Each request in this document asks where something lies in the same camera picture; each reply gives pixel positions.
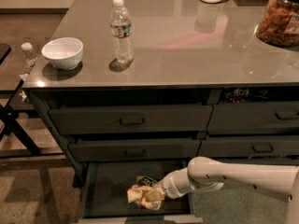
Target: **countertop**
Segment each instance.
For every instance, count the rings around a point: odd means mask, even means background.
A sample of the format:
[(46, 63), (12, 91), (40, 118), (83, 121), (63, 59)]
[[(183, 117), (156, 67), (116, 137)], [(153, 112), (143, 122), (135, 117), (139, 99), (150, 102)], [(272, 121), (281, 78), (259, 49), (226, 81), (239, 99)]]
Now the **countertop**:
[(81, 64), (71, 71), (39, 60), (25, 89), (236, 87), (299, 85), (299, 47), (265, 44), (255, 32), (264, 7), (231, 0), (124, 0), (134, 26), (135, 58), (115, 70), (109, 28), (112, 0), (75, 0), (54, 38), (82, 40)]

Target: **drawer front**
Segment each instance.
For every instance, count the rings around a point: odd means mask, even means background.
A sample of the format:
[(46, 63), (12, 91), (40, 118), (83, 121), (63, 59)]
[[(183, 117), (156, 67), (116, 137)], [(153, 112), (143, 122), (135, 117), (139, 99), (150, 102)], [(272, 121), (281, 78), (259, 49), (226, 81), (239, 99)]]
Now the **drawer front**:
[(299, 102), (214, 105), (209, 134), (298, 133)]
[(211, 110), (202, 105), (74, 107), (49, 115), (60, 134), (141, 133), (205, 130)]
[(199, 224), (204, 223), (201, 217), (194, 214), (186, 215), (165, 215), (165, 216), (148, 216), (148, 217), (106, 217), (106, 218), (82, 218), (78, 224)]
[(299, 136), (210, 138), (203, 140), (198, 156), (262, 157), (299, 155)]
[(130, 161), (185, 159), (195, 157), (200, 141), (155, 139), (125, 141), (81, 141), (69, 145), (76, 161)]

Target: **chair leg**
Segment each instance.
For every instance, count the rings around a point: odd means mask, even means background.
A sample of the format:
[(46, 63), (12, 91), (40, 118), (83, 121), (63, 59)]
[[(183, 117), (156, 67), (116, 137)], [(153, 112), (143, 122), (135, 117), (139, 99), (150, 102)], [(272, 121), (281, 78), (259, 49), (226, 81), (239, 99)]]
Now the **chair leg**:
[(22, 144), (27, 147), (32, 155), (40, 155), (39, 147), (27, 134), (27, 132), (21, 127), (15, 118), (8, 116), (7, 128), (16, 135), (16, 137), (22, 142)]
[(8, 129), (7, 126), (7, 110), (0, 104), (0, 120), (2, 121), (2, 124), (0, 124), (0, 140), (3, 138), (3, 136), (9, 135), (11, 131)]

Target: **crumpled paper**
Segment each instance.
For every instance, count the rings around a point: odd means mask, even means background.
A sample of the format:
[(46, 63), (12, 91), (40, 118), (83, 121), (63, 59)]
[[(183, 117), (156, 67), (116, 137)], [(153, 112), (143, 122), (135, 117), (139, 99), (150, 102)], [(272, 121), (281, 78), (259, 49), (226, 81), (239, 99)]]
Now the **crumpled paper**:
[[(22, 79), (22, 81), (26, 81), (28, 76), (29, 76), (29, 74), (22, 74), (22, 75), (20, 75), (20, 78)], [(22, 102), (28, 102), (27, 95), (25, 94), (24, 91), (21, 91), (21, 93), (19, 93), (19, 95), (21, 96)]]
[(165, 193), (158, 182), (148, 176), (139, 176), (136, 184), (127, 190), (128, 203), (135, 203), (140, 209), (159, 210)]

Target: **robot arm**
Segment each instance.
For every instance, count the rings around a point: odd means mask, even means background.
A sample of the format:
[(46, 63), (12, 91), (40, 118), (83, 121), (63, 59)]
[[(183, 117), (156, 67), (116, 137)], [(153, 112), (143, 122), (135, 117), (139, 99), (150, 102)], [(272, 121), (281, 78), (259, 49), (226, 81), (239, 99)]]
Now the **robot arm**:
[(251, 189), (288, 202), (285, 224), (294, 224), (299, 221), (298, 171), (297, 166), (231, 164), (197, 157), (187, 168), (168, 174), (159, 184), (173, 199), (190, 192), (220, 189), (223, 183)]

